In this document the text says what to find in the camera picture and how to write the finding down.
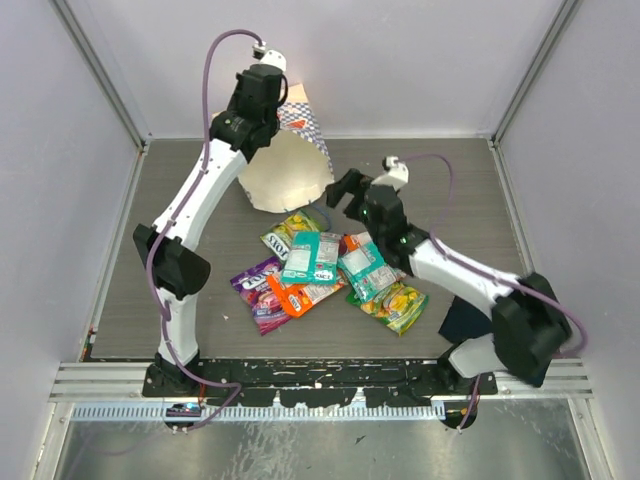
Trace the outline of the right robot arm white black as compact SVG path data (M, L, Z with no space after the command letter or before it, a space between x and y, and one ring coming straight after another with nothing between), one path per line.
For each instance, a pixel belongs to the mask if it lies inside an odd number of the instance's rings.
M392 267L434 283L470 304L491 322L489 332L455 340L438 360L444 390L459 394L474 377L506 372L538 388L554 355L570 339L571 328L547 279L521 278L460 255L407 219L398 191L405 174L386 171L372 178L350 169L326 189L334 208L346 194L347 218L360 222Z

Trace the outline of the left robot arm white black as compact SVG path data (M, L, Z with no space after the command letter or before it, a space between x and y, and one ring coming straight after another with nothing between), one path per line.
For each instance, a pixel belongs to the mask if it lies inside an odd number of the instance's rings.
M202 152L169 206L133 234L161 321L153 368L178 396L200 384L195 335L198 294L211 273L197 254L203 229L231 183L278 132L278 110L288 94L282 68L256 63L237 74L227 108L206 116Z

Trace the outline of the checkered paper bakery bag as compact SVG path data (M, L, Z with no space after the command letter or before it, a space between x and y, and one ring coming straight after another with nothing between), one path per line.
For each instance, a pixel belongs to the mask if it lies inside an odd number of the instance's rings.
M304 85L289 88L278 109L280 130L238 176L252 207L294 211L318 200L334 182L333 164Z

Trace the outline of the purple Fox's berries candy bag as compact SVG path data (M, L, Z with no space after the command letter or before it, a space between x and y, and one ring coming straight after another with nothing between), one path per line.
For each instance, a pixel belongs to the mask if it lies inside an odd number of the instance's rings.
M271 256L230 280L231 286L251 308L261 335L276 330L291 319L267 281L270 275L278 273L281 268L278 257Z

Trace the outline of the yellow green Fox's candy bag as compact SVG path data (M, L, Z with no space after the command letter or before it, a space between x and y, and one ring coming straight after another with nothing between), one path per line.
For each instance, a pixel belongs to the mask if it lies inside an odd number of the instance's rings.
M354 290L347 295L346 301L402 336L422 315L429 296L397 281L367 302L360 300Z

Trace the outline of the teal Fox's candy bag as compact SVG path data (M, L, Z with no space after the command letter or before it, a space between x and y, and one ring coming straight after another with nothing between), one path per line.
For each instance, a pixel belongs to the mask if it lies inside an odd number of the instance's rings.
M338 267L346 275L356 297L368 302L374 296L402 279L405 274L386 263L373 242L365 243L338 259Z
M340 239L330 232L296 232L281 280L285 284L335 284Z

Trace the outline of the orange snack packet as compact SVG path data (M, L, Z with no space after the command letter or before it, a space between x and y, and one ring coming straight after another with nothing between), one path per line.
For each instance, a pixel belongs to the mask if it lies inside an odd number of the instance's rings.
M346 286L347 280L339 273L338 281L334 284L285 284L280 273L276 272L267 277L267 283L283 310L291 317L300 318Z

